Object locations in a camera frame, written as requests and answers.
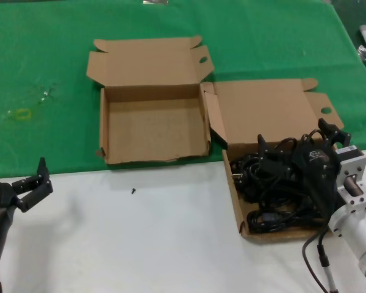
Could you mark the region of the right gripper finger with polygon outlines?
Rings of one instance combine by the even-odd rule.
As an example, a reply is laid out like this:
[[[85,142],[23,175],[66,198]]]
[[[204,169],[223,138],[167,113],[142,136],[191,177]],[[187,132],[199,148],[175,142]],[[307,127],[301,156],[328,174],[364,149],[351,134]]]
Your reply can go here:
[[[320,150],[329,150],[336,143],[340,143],[343,147],[350,146],[351,134],[339,129],[335,124],[330,124],[324,118],[320,118],[318,128],[322,138],[318,147]]]
[[[291,180],[292,155],[296,149],[296,138],[281,140],[274,148],[270,148],[264,137],[257,136],[259,168],[279,179]]]

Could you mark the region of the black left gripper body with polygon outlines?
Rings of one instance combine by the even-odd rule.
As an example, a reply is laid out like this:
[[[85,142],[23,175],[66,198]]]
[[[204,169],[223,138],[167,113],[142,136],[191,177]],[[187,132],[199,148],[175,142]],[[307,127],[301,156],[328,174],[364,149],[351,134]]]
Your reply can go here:
[[[0,212],[14,214],[15,191],[9,183],[0,183]]]

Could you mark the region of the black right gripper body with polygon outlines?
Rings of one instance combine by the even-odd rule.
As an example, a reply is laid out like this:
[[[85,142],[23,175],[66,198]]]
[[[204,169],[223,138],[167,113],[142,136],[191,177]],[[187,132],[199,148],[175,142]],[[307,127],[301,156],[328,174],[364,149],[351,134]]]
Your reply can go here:
[[[336,205],[335,161],[333,148],[324,142],[302,142],[293,153],[302,184],[324,219],[331,217]]]

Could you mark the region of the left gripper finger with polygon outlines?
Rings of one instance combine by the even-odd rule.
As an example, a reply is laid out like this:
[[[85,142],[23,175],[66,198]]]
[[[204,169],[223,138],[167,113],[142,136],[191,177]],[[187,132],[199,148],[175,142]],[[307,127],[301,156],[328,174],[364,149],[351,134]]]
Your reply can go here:
[[[12,183],[12,189],[16,193],[14,205],[22,212],[27,212],[53,193],[45,158],[40,158],[36,175]]]

